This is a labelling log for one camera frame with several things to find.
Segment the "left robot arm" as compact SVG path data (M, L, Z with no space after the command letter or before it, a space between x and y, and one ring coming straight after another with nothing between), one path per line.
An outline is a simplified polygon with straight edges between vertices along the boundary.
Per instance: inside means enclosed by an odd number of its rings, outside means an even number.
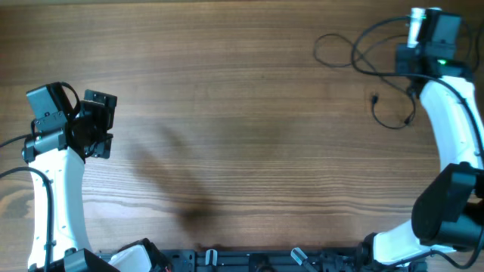
M82 203L82 179L89 157L110 157L117 98L86 90L70 103L66 82L28 91L34 134L22 157L34 187L34 239L27 266L42 269L68 249L90 249Z

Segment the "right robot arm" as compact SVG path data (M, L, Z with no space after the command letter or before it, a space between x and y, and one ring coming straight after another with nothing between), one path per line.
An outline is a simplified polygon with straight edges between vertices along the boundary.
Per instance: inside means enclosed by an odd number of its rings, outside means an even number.
M393 77L411 80L409 96L426 110L439 151L440 173L417 198L411 219L370 235L361 246L364 266L413 270L427 256L470 251L471 267L483 249L483 123L472 69L455 60L461 16L439 8L412 8L408 40L396 50Z

